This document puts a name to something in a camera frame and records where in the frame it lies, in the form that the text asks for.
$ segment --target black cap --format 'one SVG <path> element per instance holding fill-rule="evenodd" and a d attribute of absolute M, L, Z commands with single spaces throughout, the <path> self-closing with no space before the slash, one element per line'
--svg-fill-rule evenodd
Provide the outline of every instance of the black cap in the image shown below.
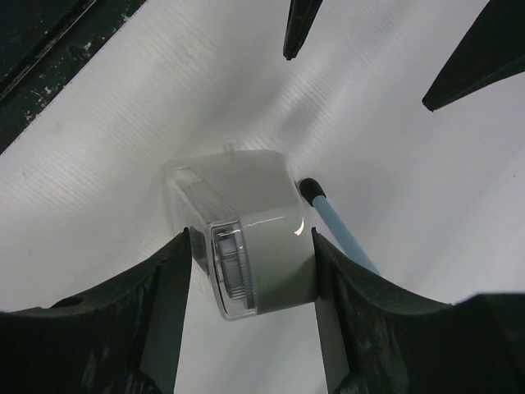
<path fill-rule="evenodd" d="M 326 197 L 325 192 L 321 188 L 321 185 L 319 185 L 319 182 L 312 178 L 306 178 L 299 182 L 299 192 L 310 205 L 312 205 L 313 199 L 319 195 Z"/>

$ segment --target black pointed object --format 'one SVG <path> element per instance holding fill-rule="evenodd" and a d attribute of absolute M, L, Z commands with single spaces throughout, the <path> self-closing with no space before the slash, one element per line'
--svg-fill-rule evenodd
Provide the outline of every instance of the black pointed object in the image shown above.
<path fill-rule="evenodd" d="M 322 0 L 291 0 L 283 48 L 286 60 L 297 57 L 321 4 Z"/>
<path fill-rule="evenodd" d="M 525 71 L 525 1 L 491 0 L 423 98 L 434 111 Z"/>

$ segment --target black object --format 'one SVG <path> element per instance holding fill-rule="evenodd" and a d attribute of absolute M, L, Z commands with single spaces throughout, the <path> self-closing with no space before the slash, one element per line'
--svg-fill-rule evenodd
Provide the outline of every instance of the black object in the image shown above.
<path fill-rule="evenodd" d="M 312 178 L 303 179 L 299 183 L 299 192 L 311 206 L 313 204 L 313 199 L 319 195 L 326 197 L 324 190 L 322 189 L 321 185 L 319 185 L 319 182 Z"/>
<path fill-rule="evenodd" d="M 445 305 L 349 260 L 313 231 L 330 393 L 525 392 L 525 295 Z"/>
<path fill-rule="evenodd" d="M 283 48 L 286 60 L 297 57 L 321 4 L 322 0 L 291 0 Z"/>
<path fill-rule="evenodd" d="M 0 314 L 2 392 L 173 393 L 190 274 L 185 231 L 51 309 Z"/>
<path fill-rule="evenodd" d="M 2 0 L 0 153 L 145 0 Z"/>
<path fill-rule="evenodd" d="M 525 1 L 491 0 L 423 99 L 434 111 L 525 71 Z"/>

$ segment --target white surface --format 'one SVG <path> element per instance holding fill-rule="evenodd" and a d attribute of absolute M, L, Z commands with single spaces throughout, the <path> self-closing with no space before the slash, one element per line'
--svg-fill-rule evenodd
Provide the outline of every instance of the white surface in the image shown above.
<path fill-rule="evenodd" d="M 486 0 L 151 0 L 0 157 L 0 308 L 50 305 L 170 238 L 161 168 L 286 152 L 387 278 L 456 301 L 525 291 L 525 75 L 420 104 Z M 176 391 L 322 393 L 311 305 L 224 323 L 192 282 Z"/>

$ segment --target textured white surface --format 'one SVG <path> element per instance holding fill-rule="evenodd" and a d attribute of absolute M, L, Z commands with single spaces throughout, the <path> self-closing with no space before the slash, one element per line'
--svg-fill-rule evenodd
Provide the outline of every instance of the textured white surface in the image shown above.
<path fill-rule="evenodd" d="M 150 0 L 0 157 L 0 308 L 48 306 L 168 241 L 171 157 L 286 152 L 388 279 L 525 291 L 525 75 L 420 104 L 486 0 Z M 192 282 L 176 392 L 323 393 L 313 307 L 224 323 Z"/>

